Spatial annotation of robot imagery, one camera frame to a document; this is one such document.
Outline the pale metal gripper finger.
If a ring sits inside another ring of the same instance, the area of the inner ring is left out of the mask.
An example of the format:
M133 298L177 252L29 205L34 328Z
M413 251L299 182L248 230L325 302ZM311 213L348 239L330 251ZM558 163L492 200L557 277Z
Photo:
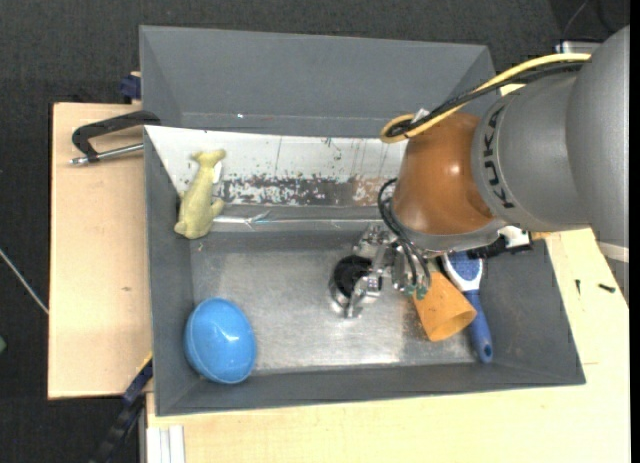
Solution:
M359 278L351 291L344 308L347 319L359 317L363 308L376 302L382 293L382 278L377 275L365 275Z

